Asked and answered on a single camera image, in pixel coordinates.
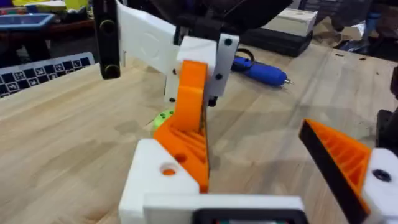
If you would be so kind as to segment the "bare white left gripper left finger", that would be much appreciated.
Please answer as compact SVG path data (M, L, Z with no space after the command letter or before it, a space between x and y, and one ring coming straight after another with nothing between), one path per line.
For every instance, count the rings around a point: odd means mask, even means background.
M119 203L122 224L144 223L145 194L199 194L196 180L155 139L142 139Z

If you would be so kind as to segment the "white orange left gripper right finger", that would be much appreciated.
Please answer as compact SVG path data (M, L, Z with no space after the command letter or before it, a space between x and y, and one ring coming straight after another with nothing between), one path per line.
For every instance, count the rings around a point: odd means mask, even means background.
M299 138L349 223L397 223L397 139L371 149L311 119Z

